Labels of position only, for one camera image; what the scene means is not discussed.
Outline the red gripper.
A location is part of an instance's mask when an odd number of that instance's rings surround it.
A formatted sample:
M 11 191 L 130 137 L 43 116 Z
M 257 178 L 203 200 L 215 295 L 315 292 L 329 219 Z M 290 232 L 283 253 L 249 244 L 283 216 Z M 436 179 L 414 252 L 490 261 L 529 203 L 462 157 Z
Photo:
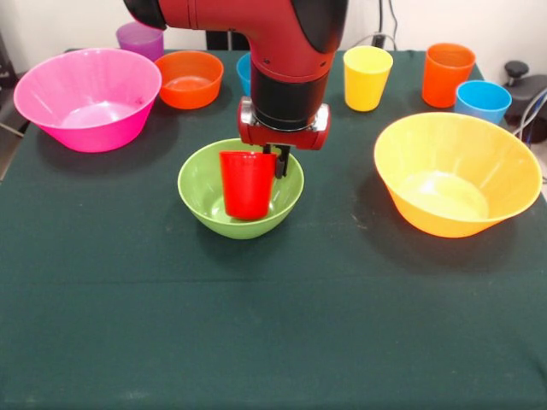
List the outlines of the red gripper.
M 270 154 L 270 144 L 277 145 L 275 177 L 286 176 L 291 147 L 319 150 L 328 138 L 331 125 L 330 107 L 322 103 L 311 124 L 302 130 L 283 131 L 265 126 L 256 117 L 250 97 L 242 97 L 238 104 L 238 132 L 243 143 L 264 146 L 263 154 Z

